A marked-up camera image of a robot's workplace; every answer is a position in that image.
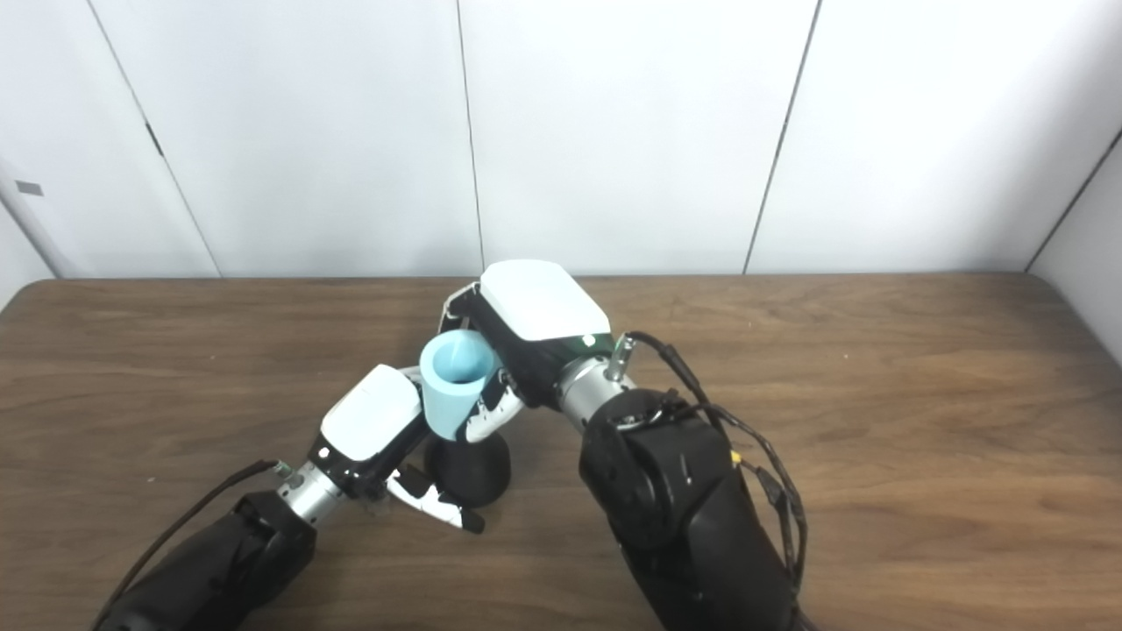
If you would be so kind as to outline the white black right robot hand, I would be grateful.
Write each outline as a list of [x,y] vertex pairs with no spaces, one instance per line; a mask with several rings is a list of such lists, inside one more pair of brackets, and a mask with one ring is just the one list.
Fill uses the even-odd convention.
[[[482,375],[458,384],[436,375],[436,355],[465,341]],[[498,262],[444,301],[421,356],[423,404],[433,435],[477,443],[522,408],[548,406],[582,429],[622,391],[606,379],[614,348],[606,313],[553,262]]]

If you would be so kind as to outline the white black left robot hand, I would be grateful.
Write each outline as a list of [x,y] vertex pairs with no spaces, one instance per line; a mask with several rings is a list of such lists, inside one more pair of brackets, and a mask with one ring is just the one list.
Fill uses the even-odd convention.
[[401,500],[438,521],[481,534],[485,521],[451,497],[408,456],[431,435],[416,367],[377,365],[321,420],[309,461],[280,490],[306,523],[319,528],[347,500],[377,506]]

